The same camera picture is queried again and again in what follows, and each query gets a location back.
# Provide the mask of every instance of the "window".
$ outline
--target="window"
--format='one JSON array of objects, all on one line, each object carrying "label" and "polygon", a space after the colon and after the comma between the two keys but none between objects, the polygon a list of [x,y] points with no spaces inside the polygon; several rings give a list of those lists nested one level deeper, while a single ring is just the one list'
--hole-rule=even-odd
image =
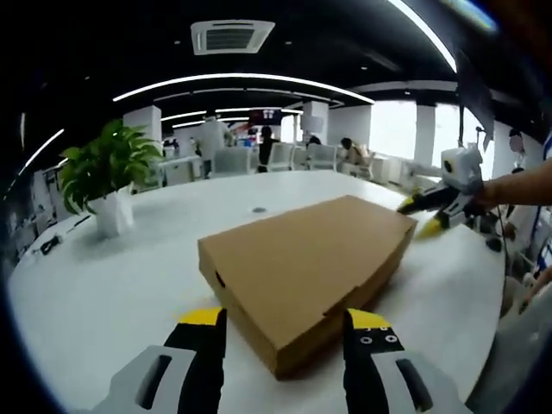
[{"label": "window", "polygon": [[[475,115],[469,110],[464,109],[464,146],[470,142],[477,142],[476,128],[482,128]],[[456,105],[438,104],[436,107],[436,129],[435,141],[433,144],[434,166],[441,165],[441,152],[445,149],[458,147],[458,135],[460,131],[460,108]],[[494,141],[489,143],[486,151],[483,151],[483,141],[485,133],[480,133],[479,150],[483,163],[481,164],[481,175],[483,179],[492,177],[492,167],[494,165]]]},{"label": "window", "polygon": [[460,108],[455,105],[438,104],[435,110],[435,141],[431,161],[433,166],[441,166],[441,153],[444,150],[458,147],[459,134]]},{"label": "window", "polygon": [[282,128],[280,132],[280,139],[282,140],[282,142],[290,142],[291,144],[293,143],[293,135],[295,132],[293,130],[295,128],[293,117],[294,115],[288,115],[282,118]]},{"label": "window", "polygon": [[416,103],[383,101],[372,106],[369,149],[377,153],[414,159]]}]

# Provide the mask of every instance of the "desk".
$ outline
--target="desk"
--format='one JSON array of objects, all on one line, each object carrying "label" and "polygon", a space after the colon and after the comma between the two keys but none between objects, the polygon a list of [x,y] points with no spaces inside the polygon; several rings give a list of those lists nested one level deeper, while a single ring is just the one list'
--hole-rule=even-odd
[{"label": "desk", "polygon": [[[67,408],[91,408],[114,373],[165,341],[178,316],[217,304],[198,271],[198,238],[346,194],[392,209],[403,200],[337,172],[272,172],[138,194],[136,227],[117,239],[98,242],[94,220],[82,223],[48,256],[20,262],[9,279],[15,320],[45,383]],[[429,217],[415,216],[421,223]],[[48,229],[36,243],[77,220]],[[491,348],[503,263],[464,226],[412,243],[374,309],[407,348],[454,380],[462,400]],[[229,323],[224,364],[221,414],[347,412],[340,353],[308,378],[278,382]]]}]

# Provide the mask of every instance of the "white flower pot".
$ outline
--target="white flower pot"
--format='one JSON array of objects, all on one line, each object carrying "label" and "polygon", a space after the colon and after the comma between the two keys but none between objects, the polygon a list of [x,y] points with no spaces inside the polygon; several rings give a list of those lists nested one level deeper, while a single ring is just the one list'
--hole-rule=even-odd
[{"label": "white flower pot", "polygon": [[90,207],[97,213],[97,232],[101,237],[118,237],[134,227],[135,218],[130,197],[129,188],[124,187],[90,201]]}]

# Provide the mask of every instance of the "cable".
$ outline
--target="cable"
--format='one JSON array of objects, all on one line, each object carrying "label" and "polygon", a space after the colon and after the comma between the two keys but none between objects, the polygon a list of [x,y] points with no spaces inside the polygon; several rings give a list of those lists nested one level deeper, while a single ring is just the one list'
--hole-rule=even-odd
[{"label": "cable", "polygon": [[504,224],[502,223],[502,211],[500,210],[500,206],[497,207],[497,211],[499,212],[500,232],[501,232],[500,235],[502,236],[502,245],[504,246],[504,276],[507,277],[508,262],[510,261],[510,258],[508,256],[508,247],[506,246],[506,237],[504,236]]}]

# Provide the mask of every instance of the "green leaves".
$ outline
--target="green leaves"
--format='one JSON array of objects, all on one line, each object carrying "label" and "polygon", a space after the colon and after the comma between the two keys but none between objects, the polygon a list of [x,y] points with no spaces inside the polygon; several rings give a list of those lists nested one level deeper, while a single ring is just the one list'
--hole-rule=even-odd
[{"label": "green leaves", "polygon": [[63,152],[67,163],[60,172],[64,204],[77,214],[96,214],[89,201],[107,196],[132,182],[143,184],[153,175],[152,160],[161,158],[153,140],[144,137],[145,127],[124,126],[122,120],[108,122],[100,136],[82,148]]},{"label": "green leaves", "polygon": [[66,149],[62,154],[69,160],[77,160],[78,156],[80,155],[80,150],[77,147],[70,147]]}]

